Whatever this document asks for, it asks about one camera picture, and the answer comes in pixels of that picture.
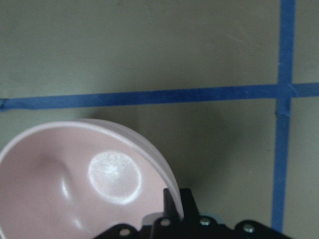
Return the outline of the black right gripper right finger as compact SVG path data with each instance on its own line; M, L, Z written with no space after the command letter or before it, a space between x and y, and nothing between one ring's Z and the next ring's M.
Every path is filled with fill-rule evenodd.
M198 218L199 210L197 208L192 191L188 188L179 190L184 218Z

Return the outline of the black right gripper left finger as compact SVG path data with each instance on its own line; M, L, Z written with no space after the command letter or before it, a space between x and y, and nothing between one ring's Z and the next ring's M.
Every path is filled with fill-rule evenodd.
M173 220L180 220L176 205L168 188L163 189L163 216Z

